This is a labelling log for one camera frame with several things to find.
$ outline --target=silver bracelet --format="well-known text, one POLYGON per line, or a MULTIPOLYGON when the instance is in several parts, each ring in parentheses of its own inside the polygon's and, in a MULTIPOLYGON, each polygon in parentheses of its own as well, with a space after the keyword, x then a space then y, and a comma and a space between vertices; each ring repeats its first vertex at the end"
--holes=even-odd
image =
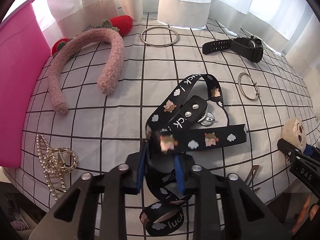
POLYGON ((257 86, 257 83, 252 79, 252 77, 251 77, 250 75, 248 75, 247 73, 244 73, 244 72, 240 73, 239 76, 238 76, 238 84, 239 84, 239 87, 240 87, 240 91, 241 91, 241 93, 245 96, 245 98, 247 98, 247 99, 249 99, 249 100, 251 100, 251 101, 255 101, 255 100, 258 98, 258 96, 259 96, 259 88, 258 88, 258 86, 257 86), (242 86, 241 86, 241 77, 242 77, 243 75, 246 75, 246 76, 248 76, 248 77, 251 79, 252 84, 253 84, 253 86, 254 86, 254 89, 256 90, 256 97, 255 97, 255 98, 249 98, 249 97, 244 93, 244 90, 243 90, 243 88, 242 88, 242 86))
POLYGON ((167 47, 167 46, 170 46, 170 45, 172 45, 172 44, 175 44, 175 43, 178 41, 178 38, 179 38, 179 34, 178 34, 175 30, 170 29, 170 28, 168 28, 168 27, 164 27, 164 26, 154 26, 154 27, 150 27, 150 28, 147 28, 147 29, 143 30, 143 31, 141 32, 141 34, 140 34, 140 39, 141 39, 145 44, 147 44, 147 45, 149 45, 149 46, 153 46, 153 47, 167 47), (152 29, 166 29, 166 30, 169 30, 169 31, 173 31, 174 34, 176 35, 176 39, 175 39, 173 42, 170 42, 170 43, 167 43, 167 44, 160 44, 160 45, 158 45, 158 44, 149 43, 149 42, 145 41, 142 36, 143 36, 143 34, 144 34, 145 32, 147 32, 148 30, 152 30, 152 29))

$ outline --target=pink fuzzy headband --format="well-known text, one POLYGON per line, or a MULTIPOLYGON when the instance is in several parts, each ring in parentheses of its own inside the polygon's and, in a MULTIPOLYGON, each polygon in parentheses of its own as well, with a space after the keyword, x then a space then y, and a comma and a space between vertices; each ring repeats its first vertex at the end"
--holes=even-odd
POLYGON ((48 69, 48 88, 55 111, 67 114, 69 110, 69 106, 60 88, 60 73, 64 65, 79 49, 90 43, 99 41, 111 43, 112 48, 109 59, 98 78, 98 87, 103 94, 107 95, 115 90, 124 60, 122 37, 118 32, 107 28, 85 31, 67 42, 52 60, 52 64, 48 69))

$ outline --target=tablecloth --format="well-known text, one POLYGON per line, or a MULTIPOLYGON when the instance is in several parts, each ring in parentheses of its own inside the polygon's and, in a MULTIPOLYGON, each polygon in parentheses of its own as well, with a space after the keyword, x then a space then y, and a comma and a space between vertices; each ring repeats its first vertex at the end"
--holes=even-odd
MULTIPOLYGON (((47 70, 52 57, 36 82, 26 112, 21 142, 21 165, 5 168, 11 182, 30 200, 45 211, 55 201, 50 196, 35 147, 37 133, 43 134, 52 147, 70 147, 78 156, 78 167, 66 177, 67 188, 82 173, 93 175, 108 172, 123 163, 128 154, 139 151, 145 138, 145 122, 169 95, 177 83, 194 73, 213 74, 220 82, 230 125, 245 123, 247 142, 207 150, 189 152, 197 164, 212 173, 226 176, 235 172, 243 180, 252 165, 260 168, 253 180, 253 188, 260 187, 257 196, 268 203, 296 180, 288 170, 290 163, 277 150, 281 129, 289 117, 301 119, 307 133, 307 143, 315 145, 320 136, 319 123, 312 111, 312 102, 303 82, 288 65, 284 56, 264 44, 263 59, 259 63, 235 54, 231 50, 202 55, 202 45, 212 40, 250 36, 241 29, 232 33, 213 19, 202 29, 176 28, 179 41, 169 47, 146 46, 140 33, 147 27, 164 25, 157 14, 144 14, 130 33, 123 37, 125 59, 116 90, 109 96, 100 93, 100 75, 111 45, 100 42, 82 48, 61 73, 60 84, 70 110, 67 115, 55 113, 48 94, 47 70), (247 100, 240 92, 238 74, 248 73, 257 82, 260 97, 247 100)), ((151 43, 168 43, 175 39, 167 30, 155 29, 147 33, 151 43)), ((254 95, 250 81, 243 77, 243 87, 254 95)), ((204 82, 198 82, 192 94, 207 99, 204 82)), ((139 221, 142 207, 157 200, 146 184, 137 196, 126 196, 126 224, 128 239, 143 239, 148 233, 139 221)), ((166 239, 192 239, 194 198, 183 206, 185 223, 166 239)), ((101 205, 98 206, 96 234, 99 234, 101 205)), ((223 228, 223 215, 220 219, 223 228)))

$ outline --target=white cloud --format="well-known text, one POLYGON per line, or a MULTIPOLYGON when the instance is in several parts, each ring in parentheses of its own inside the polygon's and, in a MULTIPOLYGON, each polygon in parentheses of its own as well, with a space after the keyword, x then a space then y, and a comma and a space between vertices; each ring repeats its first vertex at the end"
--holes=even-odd
POLYGON ((227 140, 229 141, 229 142, 232 142, 232 141, 234 141, 236 139, 236 137, 233 135, 233 134, 230 134, 228 137, 227 137, 227 140))
POLYGON ((151 209, 158 209, 159 207, 161 207, 161 203, 155 203, 151 206, 151 209))
POLYGON ((165 224, 163 224, 163 223, 154 223, 152 225, 152 228, 154 228, 156 230, 164 229, 165 228, 165 224))
POLYGON ((178 95, 180 95, 180 88, 176 89, 173 93, 173 95, 176 97, 178 95))
POLYGON ((189 143, 188 143, 188 147, 191 148, 191 149, 197 149, 199 146, 199 144, 195 141, 195 140, 191 140, 189 143))
POLYGON ((160 191, 161 191, 162 194, 166 194, 167 195, 167 193, 168 193, 163 187, 160 188, 160 191))
POLYGON ((151 121, 152 122, 157 122, 158 120, 159 120, 159 115, 157 115, 157 114, 153 115, 151 121))

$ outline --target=metal ring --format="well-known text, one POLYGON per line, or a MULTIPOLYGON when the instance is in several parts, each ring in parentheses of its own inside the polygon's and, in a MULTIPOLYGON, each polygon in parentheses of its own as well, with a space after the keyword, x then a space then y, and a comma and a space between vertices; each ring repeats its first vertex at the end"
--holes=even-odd
POLYGON ((170 45, 172 45, 172 44, 175 44, 175 43, 178 41, 178 38, 179 38, 179 34, 178 34, 175 30, 170 29, 170 28, 168 28, 168 27, 164 27, 164 26, 154 26, 154 27, 150 27, 150 28, 147 28, 147 29, 143 30, 143 31, 141 32, 141 34, 140 34, 140 39, 141 39, 145 44, 147 44, 147 45, 149 45, 149 46, 153 46, 153 47, 167 47, 167 46, 170 46, 170 45), (160 44, 160 45, 158 45, 158 44, 149 43, 149 42, 145 41, 145 40, 142 38, 142 35, 143 35, 145 32, 147 32, 148 30, 152 30, 152 29, 166 29, 166 30, 169 30, 169 31, 173 31, 174 34, 176 35, 176 39, 175 39, 173 42, 170 42, 170 43, 167 43, 167 44, 160 44))
POLYGON ((259 96, 259 88, 258 88, 258 86, 257 86, 257 83, 252 79, 252 77, 251 77, 249 74, 244 73, 244 72, 240 73, 239 76, 238 76, 238 84, 239 84, 239 87, 240 87, 240 91, 241 91, 241 93, 245 96, 245 98, 247 98, 247 99, 249 99, 249 100, 251 100, 251 101, 255 101, 255 100, 258 98, 258 96, 259 96), (249 97, 244 93, 244 90, 243 90, 243 88, 242 88, 242 86, 241 86, 241 82, 240 82, 240 81, 241 81, 241 77, 242 77, 243 75, 246 75, 246 76, 248 76, 248 77, 251 79, 252 84, 254 85, 254 89, 256 90, 256 97, 255 97, 255 98, 249 98, 249 97))

